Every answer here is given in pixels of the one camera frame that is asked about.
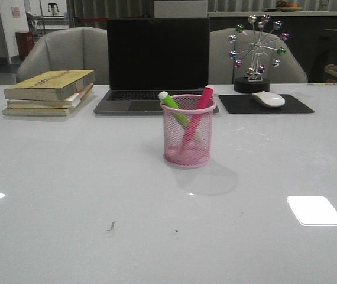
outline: black mouse pad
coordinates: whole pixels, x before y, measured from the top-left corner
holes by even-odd
[[[219,95],[221,102],[230,114],[311,114],[307,105],[291,95],[282,95],[286,103],[279,108],[266,108],[260,105],[252,95]]]

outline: trash bin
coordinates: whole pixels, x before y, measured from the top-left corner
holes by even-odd
[[[17,49],[21,60],[24,60],[34,46],[33,34],[31,31],[16,32]]]

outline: ferris wheel decoration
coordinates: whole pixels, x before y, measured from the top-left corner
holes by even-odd
[[[286,41],[289,38],[289,34],[287,32],[281,33],[278,38],[275,39],[267,38],[268,35],[274,31],[280,30],[283,25],[281,21],[275,21],[272,24],[271,31],[263,33],[264,28],[268,26],[268,23],[270,22],[270,18],[271,16],[266,14],[261,17],[259,22],[257,22],[257,16],[250,15],[248,17],[248,22],[252,25],[252,30],[254,32],[254,41],[244,42],[249,45],[249,47],[245,50],[240,52],[235,50],[235,43],[238,39],[238,34],[244,31],[244,25],[238,24],[235,27],[235,34],[229,36],[229,42],[232,44],[232,50],[229,52],[229,58],[233,60],[234,68],[243,67],[245,59],[249,54],[251,55],[251,61],[249,60],[250,63],[244,77],[236,78],[234,80],[233,72],[234,89],[238,92],[253,93],[270,90],[270,81],[263,78],[263,73],[267,70],[267,67],[261,63],[261,58],[263,56],[269,56],[267,51],[275,51],[278,58],[273,59],[271,65],[272,67],[279,67],[281,63],[279,57],[286,53],[286,49],[284,47],[275,48],[270,45],[274,41]]]

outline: gray chair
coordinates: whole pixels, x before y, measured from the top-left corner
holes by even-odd
[[[40,38],[17,70],[17,82],[50,70],[95,70],[95,84],[109,84],[107,31],[78,27]]]
[[[229,52],[233,49],[229,42],[229,36],[235,34],[234,28],[212,31],[210,33],[210,49],[209,49],[209,83],[210,84],[230,84],[233,75],[233,61],[229,58]],[[242,33],[236,34],[236,50],[240,52],[249,47],[249,42],[254,42],[254,32],[252,30],[244,30]],[[265,38],[266,41],[275,40],[278,37],[269,34]],[[265,65],[267,70],[263,73],[263,77],[270,80],[271,83],[307,83],[307,75],[301,65],[294,58],[293,54],[281,40],[275,40],[269,44],[270,47],[284,47],[285,55],[278,56],[274,50],[265,52],[268,56],[261,56],[261,64]],[[272,59],[281,60],[279,67],[272,67]],[[235,69],[235,78],[243,77],[251,56],[244,59],[244,64],[240,68]]]

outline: mouse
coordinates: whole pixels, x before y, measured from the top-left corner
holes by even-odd
[[[272,92],[258,92],[253,93],[252,97],[262,106],[266,108],[278,108],[282,107],[286,101],[281,95]]]

